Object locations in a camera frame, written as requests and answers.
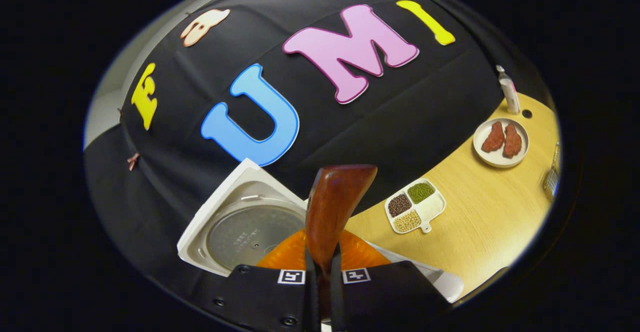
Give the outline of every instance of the letter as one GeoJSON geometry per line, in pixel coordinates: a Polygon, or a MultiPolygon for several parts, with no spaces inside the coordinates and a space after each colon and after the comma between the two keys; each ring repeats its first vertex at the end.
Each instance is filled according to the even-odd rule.
{"type": "Polygon", "coordinates": [[[156,84],[153,78],[151,78],[151,73],[153,73],[155,69],[155,63],[149,63],[149,65],[146,66],[131,96],[131,104],[135,104],[138,113],[140,113],[142,117],[144,129],[147,129],[147,131],[151,126],[151,119],[153,119],[156,108],[158,107],[158,100],[156,98],[149,99],[148,97],[156,91],[156,84]]]}
{"type": "Polygon", "coordinates": [[[217,26],[219,22],[226,19],[230,12],[230,10],[210,10],[194,19],[194,21],[190,22],[189,26],[187,26],[180,35],[180,38],[184,38],[183,45],[185,47],[190,47],[195,43],[198,43],[198,41],[204,37],[211,27],[217,26]]]}
{"type": "Polygon", "coordinates": [[[422,20],[422,22],[434,33],[438,43],[448,45],[456,41],[455,37],[446,31],[432,16],[425,12],[420,4],[412,1],[399,1],[396,4],[400,6],[400,8],[405,8],[410,11],[422,20]]]}
{"type": "Polygon", "coordinates": [[[341,63],[348,63],[373,76],[382,76],[382,64],[374,43],[384,52],[384,62],[392,68],[414,60],[420,52],[387,26],[370,6],[350,6],[340,13],[349,36],[308,27],[292,35],[282,45],[287,54],[300,53],[314,63],[336,87],[335,99],[347,104],[369,86],[365,77],[355,77],[341,63]]]}
{"type": "Polygon", "coordinates": [[[262,78],[263,66],[258,63],[245,69],[231,84],[231,95],[246,95],[273,118],[275,128],[265,140],[249,136],[227,115],[227,104],[218,103],[205,117],[200,133],[213,139],[233,158],[242,162],[251,159],[259,166],[269,165],[293,145],[300,120],[291,104],[262,78]]]}

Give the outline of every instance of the green beans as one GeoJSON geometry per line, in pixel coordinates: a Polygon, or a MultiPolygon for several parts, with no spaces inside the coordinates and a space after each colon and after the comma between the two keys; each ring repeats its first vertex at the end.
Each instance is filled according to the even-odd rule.
{"type": "Polygon", "coordinates": [[[434,188],[426,183],[418,183],[407,190],[407,193],[409,193],[409,197],[411,197],[414,204],[422,202],[427,197],[434,194],[434,192],[434,188]]]}

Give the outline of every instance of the white bottle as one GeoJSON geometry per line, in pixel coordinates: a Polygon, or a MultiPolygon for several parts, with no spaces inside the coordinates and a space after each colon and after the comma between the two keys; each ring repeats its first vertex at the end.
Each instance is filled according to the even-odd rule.
{"type": "Polygon", "coordinates": [[[520,102],[518,101],[518,94],[514,81],[507,76],[505,69],[502,66],[496,65],[495,68],[499,72],[498,81],[500,82],[500,87],[502,88],[504,97],[507,100],[509,112],[518,114],[520,112],[520,102]]]}

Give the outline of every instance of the yellow beans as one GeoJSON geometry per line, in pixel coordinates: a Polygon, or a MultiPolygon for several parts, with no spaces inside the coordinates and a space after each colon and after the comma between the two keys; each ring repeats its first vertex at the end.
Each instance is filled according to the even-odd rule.
{"type": "Polygon", "coordinates": [[[410,211],[409,213],[405,213],[403,216],[396,218],[393,221],[393,225],[398,230],[398,232],[407,232],[413,228],[418,227],[423,221],[418,216],[416,211],[410,211]]]}

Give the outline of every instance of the black cloth backdrop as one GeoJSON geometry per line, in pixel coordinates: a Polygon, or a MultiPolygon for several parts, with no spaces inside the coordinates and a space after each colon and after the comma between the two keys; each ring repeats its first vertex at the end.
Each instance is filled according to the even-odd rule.
{"type": "MultiPolygon", "coordinates": [[[[200,305],[199,291],[224,278],[178,258],[176,243],[198,208],[233,171],[238,161],[200,127],[206,113],[226,102],[229,115],[255,138],[274,123],[247,97],[229,87],[246,67],[263,66],[262,76],[297,110],[300,128],[292,147],[265,167],[306,199],[324,165],[372,163],[379,171],[357,212],[371,207],[423,175],[473,135],[503,99],[495,64],[505,67],[519,92],[551,106],[535,68],[485,19],[455,0],[419,3],[455,36],[441,46],[400,0],[214,0],[185,18],[142,64],[156,63],[153,97],[158,107],[146,131],[136,107],[123,104],[121,124],[85,150],[91,198],[118,249],[167,293],[200,305]],[[305,27],[347,33],[339,13],[355,4],[375,14],[420,49],[400,68],[383,65],[376,78],[357,68],[370,85],[356,101],[341,105],[335,87],[300,54],[285,54],[282,43],[305,27]],[[180,33],[198,15],[230,9],[233,18],[215,26],[215,38],[182,46],[180,33]],[[130,172],[126,159],[141,157],[130,172]]],[[[381,60],[384,56],[378,51],[381,60]]]]}

